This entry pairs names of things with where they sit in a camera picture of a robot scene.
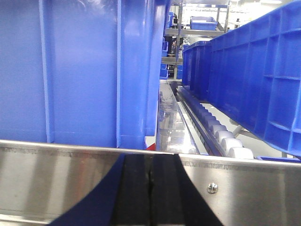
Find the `shelving unit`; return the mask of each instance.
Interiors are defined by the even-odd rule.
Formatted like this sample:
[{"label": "shelving unit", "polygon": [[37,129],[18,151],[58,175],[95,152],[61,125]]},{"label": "shelving unit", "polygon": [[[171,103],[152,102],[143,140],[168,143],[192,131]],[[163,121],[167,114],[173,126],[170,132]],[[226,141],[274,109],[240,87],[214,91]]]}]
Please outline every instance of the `shelving unit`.
[{"label": "shelving unit", "polygon": [[[225,27],[221,27],[218,23],[218,27],[216,31],[201,31],[201,30],[191,30],[191,29],[182,29],[182,13],[184,4],[198,4],[198,7],[204,8],[217,8],[217,16],[216,21],[219,22],[220,11],[221,8],[227,9]],[[190,36],[198,36],[201,38],[214,38],[220,36],[227,32],[228,27],[228,19],[229,19],[229,8],[230,8],[230,0],[174,0],[172,5],[179,6],[178,12],[178,29],[167,28],[165,29],[165,36],[175,36],[176,37],[176,50],[175,57],[163,57],[162,64],[174,65],[174,80],[177,78],[178,65],[183,64],[183,59],[179,56],[180,50],[180,38],[181,37],[190,37]]]}]

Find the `warehouse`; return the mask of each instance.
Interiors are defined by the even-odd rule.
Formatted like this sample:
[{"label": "warehouse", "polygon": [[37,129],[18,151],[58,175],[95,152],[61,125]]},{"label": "warehouse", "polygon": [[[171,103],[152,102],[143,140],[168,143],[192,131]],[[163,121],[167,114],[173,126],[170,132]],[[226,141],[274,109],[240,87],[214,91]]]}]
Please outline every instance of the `warehouse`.
[{"label": "warehouse", "polygon": [[300,0],[1,0],[0,225],[301,225]]}]

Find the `stainless steel guide rail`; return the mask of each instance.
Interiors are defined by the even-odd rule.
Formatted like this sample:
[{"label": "stainless steel guide rail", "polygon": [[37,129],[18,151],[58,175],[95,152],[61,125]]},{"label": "stainless steel guide rail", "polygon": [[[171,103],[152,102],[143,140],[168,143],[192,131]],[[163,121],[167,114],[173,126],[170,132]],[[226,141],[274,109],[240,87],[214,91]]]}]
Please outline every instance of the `stainless steel guide rail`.
[{"label": "stainless steel guide rail", "polygon": [[167,81],[160,81],[159,92],[157,150],[199,154]]},{"label": "stainless steel guide rail", "polygon": [[[1,140],[0,222],[47,224],[84,197],[120,153],[163,152]],[[193,154],[180,158],[225,226],[299,224],[301,165]],[[212,184],[215,193],[208,192]]]}]

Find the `white roller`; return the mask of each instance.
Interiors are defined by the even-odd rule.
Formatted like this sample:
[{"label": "white roller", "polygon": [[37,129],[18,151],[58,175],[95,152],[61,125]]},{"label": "white roller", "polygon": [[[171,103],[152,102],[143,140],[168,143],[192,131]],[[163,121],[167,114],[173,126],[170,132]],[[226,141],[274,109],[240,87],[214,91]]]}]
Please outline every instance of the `white roller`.
[{"label": "white roller", "polygon": [[204,123],[207,124],[207,121],[216,120],[216,117],[212,116],[212,115],[206,115],[206,116],[203,116],[202,119],[203,119]]},{"label": "white roller", "polygon": [[210,112],[201,112],[202,119],[207,116],[212,116],[212,114]]},{"label": "white roller", "polygon": [[227,128],[224,125],[212,125],[209,128],[213,134],[221,130],[227,131]]},{"label": "white roller", "polygon": [[218,120],[208,120],[206,121],[206,126],[208,128],[212,127],[213,125],[220,125],[221,123]]},{"label": "white roller", "polygon": [[237,159],[254,159],[252,150],[245,147],[230,148],[229,157]]},{"label": "white roller", "polygon": [[217,131],[214,134],[214,136],[218,140],[219,143],[221,143],[224,138],[234,138],[233,133],[231,133],[229,131],[223,131],[223,130]]},{"label": "white roller", "polygon": [[229,155],[229,150],[232,147],[243,147],[241,140],[236,138],[224,138],[221,145],[225,149],[227,155]]}]

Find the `stainless steel shelf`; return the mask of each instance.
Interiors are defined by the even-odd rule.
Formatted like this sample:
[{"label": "stainless steel shelf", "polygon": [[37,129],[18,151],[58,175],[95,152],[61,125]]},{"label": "stainless steel shelf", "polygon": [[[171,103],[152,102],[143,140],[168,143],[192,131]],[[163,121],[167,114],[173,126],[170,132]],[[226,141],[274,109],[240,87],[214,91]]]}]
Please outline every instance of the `stainless steel shelf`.
[{"label": "stainless steel shelf", "polygon": [[[181,37],[186,36],[204,36],[204,37],[217,37],[224,34],[224,32],[221,31],[201,31],[201,30],[191,30],[191,29],[182,29],[181,30]],[[166,36],[177,36],[178,35],[178,29],[173,28],[167,28],[165,29],[165,35]]]},{"label": "stainless steel shelf", "polygon": [[[175,62],[176,62],[175,57],[162,57],[162,61],[161,61],[162,64],[166,64],[166,65],[175,65]],[[183,65],[182,58],[178,60],[177,65]]]},{"label": "stainless steel shelf", "polygon": [[226,5],[228,3],[228,0],[172,0],[173,5],[179,5],[180,3]]}]

